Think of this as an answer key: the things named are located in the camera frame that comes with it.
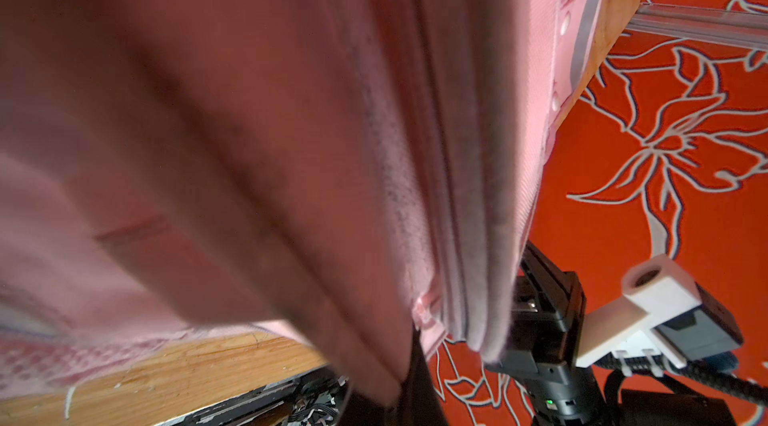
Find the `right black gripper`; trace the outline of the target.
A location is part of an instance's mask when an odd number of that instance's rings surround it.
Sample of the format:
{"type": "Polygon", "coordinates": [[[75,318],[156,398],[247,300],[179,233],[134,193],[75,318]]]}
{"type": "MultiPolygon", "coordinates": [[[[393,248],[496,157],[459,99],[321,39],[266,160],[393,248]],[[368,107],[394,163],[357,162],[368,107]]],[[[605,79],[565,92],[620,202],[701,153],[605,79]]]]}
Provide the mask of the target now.
{"type": "Polygon", "coordinates": [[[522,385],[535,425],[604,425],[606,403],[595,375],[576,365],[586,309],[577,274],[559,269],[532,243],[520,271],[506,349],[485,367],[522,385]]]}

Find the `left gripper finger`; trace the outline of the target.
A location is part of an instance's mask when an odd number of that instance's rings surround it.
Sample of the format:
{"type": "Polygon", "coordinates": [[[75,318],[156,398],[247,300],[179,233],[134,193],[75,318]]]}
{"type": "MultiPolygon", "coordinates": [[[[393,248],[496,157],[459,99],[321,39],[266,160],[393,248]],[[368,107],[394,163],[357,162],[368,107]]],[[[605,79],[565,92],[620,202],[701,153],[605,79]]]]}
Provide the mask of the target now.
{"type": "Polygon", "coordinates": [[[341,413],[342,426],[447,426],[417,329],[413,330],[412,339],[409,372],[401,385],[398,402],[384,407],[352,392],[341,413]]]}

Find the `pink student backpack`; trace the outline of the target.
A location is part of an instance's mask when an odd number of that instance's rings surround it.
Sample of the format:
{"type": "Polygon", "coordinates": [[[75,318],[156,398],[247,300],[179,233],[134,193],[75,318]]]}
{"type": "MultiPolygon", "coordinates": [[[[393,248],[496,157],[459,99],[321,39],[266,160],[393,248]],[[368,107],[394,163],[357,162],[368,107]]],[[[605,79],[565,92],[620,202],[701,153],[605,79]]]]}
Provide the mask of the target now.
{"type": "Polygon", "coordinates": [[[502,355],[601,0],[1,0],[1,394],[256,327],[502,355]]]}

